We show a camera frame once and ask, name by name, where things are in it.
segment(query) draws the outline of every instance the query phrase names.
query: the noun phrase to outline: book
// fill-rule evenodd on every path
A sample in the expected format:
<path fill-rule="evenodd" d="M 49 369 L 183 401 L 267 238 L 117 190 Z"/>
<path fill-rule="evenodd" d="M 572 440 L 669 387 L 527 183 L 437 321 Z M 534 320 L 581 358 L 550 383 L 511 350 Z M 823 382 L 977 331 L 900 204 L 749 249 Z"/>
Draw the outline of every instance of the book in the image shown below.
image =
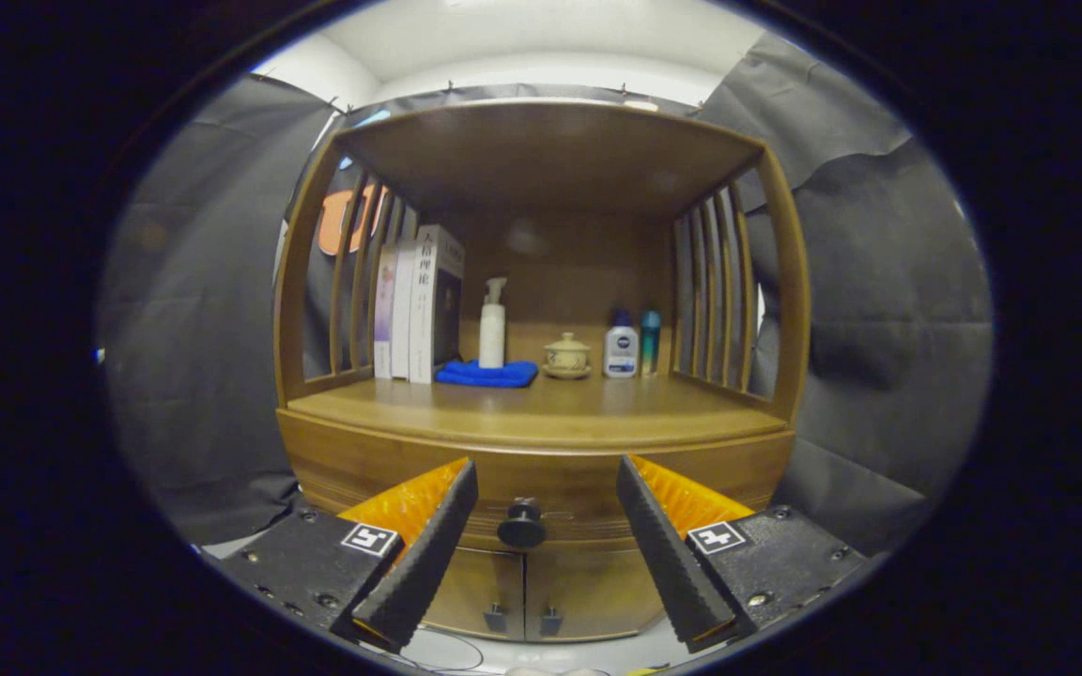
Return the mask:
<path fill-rule="evenodd" d="M 394 308 L 391 313 L 391 377 L 408 377 L 408 341 L 411 333 L 411 274 L 417 264 L 417 241 L 400 240 L 395 246 Z"/>
<path fill-rule="evenodd" d="M 459 356 L 465 248 L 439 225 L 421 226 L 413 270 L 408 380 L 433 382 L 435 369 Z"/>
<path fill-rule="evenodd" d="M 377 287 L 373 288 L 373 376 L 391 377 L 391 319 L 395 313 L 395 269 L 399 252 L 383 247 L 379 252 Z"/>

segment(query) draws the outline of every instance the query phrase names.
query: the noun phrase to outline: wooden cabinet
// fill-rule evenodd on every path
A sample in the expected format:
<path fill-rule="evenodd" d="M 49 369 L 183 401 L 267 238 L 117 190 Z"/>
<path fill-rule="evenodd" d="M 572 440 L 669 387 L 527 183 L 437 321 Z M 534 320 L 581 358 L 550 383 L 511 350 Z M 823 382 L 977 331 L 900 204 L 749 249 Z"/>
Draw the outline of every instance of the wooden cabinet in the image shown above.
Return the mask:
<path fill-rule="evenodd" d="M 530 553 L 525 585 L 529 641 L 626 637 L 662 615 L 658 589 L 637 549 Z"/>
<path fill-rule="evenodd" d="M 330 372 L 304 375 L 306 266 L 342 158 L 344 210 L 328 319 Z M 765 191 L 778 257 L 780 337 L 773 394 L 748 393 L 754 274 L 742 191 Z M 544 359 L 562 331 L 593 346 L 584 381 L 463 388 L 375 381 L 373 261 L 440 223 L 466 246 L 460 349 L 476 353 L 484 282 L 509 278 L 507 359 Z M 636 453 L 763 508 L 787 465 L 808 360 L 808 270 L 773 150 L 729 130 L 612 104 L 476 103 L 409 112 L 325 138 L 295 193 L 274 301 L 278 420 L 308 500 L 343 511 L 459 458 L 478 503 L 425 621 L 528 641 L 618 637 L 660 615 L 616 498 Z M 615 304 L 662 316 L 658 375 L 601 374 Z M 513 552 L 494 528 L 533 498 L 549 540 Z M 498 604 L 503 631 L 485 612 Z M 542 622 L 546 612 L 559 626 Z M 544 628 L 558 626 L 555 632 Z"/>
<path fill-rule="evenodd" d="M 502 615 L 502 626 L 487 613 Z M 457 548 L 425 623 L 477 637 L 524 640 L 524 555 Z"/>
<path fill-rule="evenodd" d="M 662 615 L 641 552 L 481 552 L 459 547 L 426 624 L 514 641 L 626 637 Z"/>

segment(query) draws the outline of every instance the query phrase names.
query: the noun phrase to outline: white lotion bottle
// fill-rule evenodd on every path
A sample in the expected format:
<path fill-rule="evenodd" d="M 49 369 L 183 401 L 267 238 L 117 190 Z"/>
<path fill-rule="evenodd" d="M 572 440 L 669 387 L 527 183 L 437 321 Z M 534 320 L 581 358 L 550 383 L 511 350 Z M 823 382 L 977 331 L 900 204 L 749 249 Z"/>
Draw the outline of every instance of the white lotion bottle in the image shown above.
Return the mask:
<path fill-rule="evenodd" d="M 604 334 L 604 375 L 632 377 L 637 375 L 637 333 L 632 329 L 632 317 L 625 310 L 616 310 L 612 329 Z"/>
<path fill-rule="evenodd" d="M 487 281 L 487 294 L 481 300 L 481 320 L 478 321 L 478 368 L 503 368 L 503 305 L 499 294 L 507 283 L 506 277 L 492 277 Z"/>

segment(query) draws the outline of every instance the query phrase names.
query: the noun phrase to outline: shelf panel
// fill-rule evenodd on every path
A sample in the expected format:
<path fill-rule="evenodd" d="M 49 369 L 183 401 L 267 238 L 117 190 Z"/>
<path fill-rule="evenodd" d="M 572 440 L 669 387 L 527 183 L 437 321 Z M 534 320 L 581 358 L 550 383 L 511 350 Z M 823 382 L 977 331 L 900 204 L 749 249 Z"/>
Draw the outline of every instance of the shelf panel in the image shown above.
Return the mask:
<path fill-rule="evenodd" d="M 467 388 L 369 380 L 292 399 L 289 409 L 353 427 L 470 445 L 612 449 L 694 445 L 776 432 L 786 421 L 729 395 L 671 380 L 592 373 L 528 388 Z"/>
<path fill-rule="evenodd" d="M 662 112 L 590 103 L 473 103 L 339 138 L 419 210 L 565 210 L 674 218 L 763 143 Z"/>

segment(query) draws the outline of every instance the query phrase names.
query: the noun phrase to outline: white pump bottle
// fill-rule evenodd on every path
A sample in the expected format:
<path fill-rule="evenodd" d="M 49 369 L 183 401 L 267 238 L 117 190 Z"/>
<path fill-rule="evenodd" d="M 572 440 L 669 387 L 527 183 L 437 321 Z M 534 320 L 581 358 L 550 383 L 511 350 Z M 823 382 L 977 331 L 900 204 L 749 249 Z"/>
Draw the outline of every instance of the white pump bottle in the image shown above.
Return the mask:
<path fill-rule="evenodd" d="M 487 281 L 487 294 L 481 300 L 481 320 L 478 322 L 478 368 L 503 368 L 503 305 L 499 294 L 507 283 L 506 277 Z"/>

